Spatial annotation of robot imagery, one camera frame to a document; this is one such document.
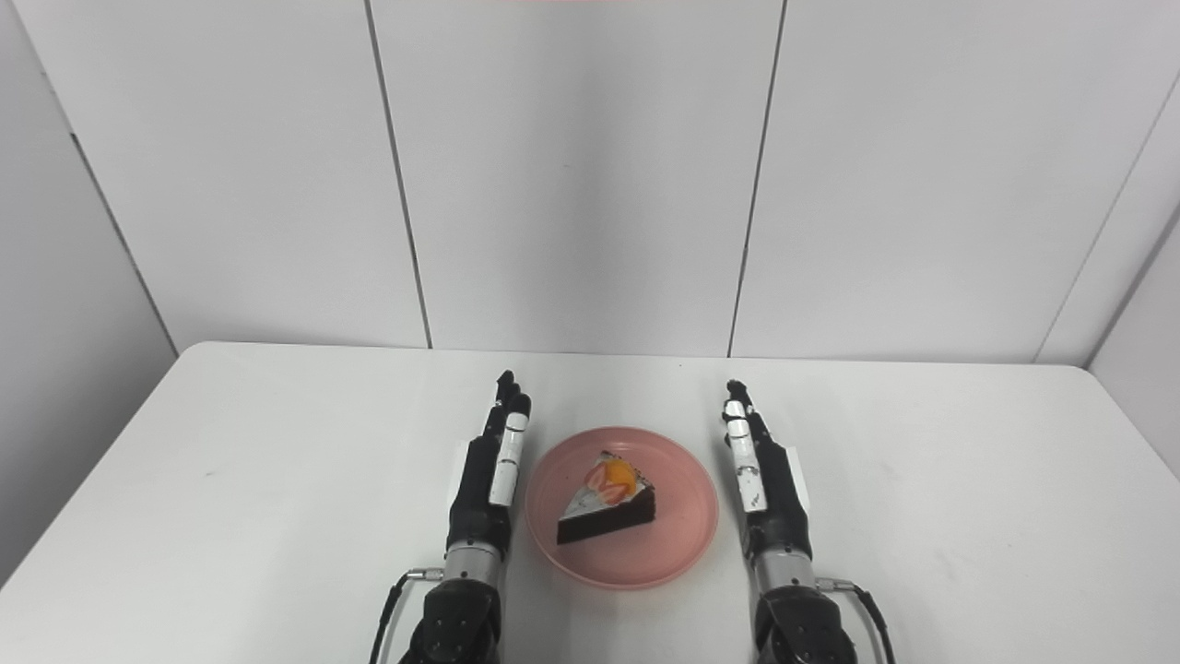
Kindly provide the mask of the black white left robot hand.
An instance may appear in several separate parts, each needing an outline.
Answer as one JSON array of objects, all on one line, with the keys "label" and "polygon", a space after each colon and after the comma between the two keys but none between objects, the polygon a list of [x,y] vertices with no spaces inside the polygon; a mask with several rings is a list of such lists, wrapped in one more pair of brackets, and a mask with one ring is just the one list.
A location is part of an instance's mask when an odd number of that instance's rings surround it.
[{"label": "black white left robot hand", "polygon": [[468,441],[461,479],[448,512],[446,548],[460,545],[485,545],[504,560],[513,538],[510,508],[490,501],[490,487],[502,451],[510,405],[524,394],[506,370],[496,382],[496,396],[483,432]]}]

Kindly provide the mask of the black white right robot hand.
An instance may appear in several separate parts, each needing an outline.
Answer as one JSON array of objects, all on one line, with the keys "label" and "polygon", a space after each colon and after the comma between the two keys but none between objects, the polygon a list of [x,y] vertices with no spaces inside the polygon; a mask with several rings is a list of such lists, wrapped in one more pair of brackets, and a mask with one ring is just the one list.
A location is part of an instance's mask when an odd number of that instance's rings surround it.
[{"label": "black white right robot hand", "polygon": [[722,421],[743,512],[745,558],[753,563],[767,551],[812,558],[808,509],[799,495],[788,449],[772,438],[745,383],[730,379],[726,392]]}]

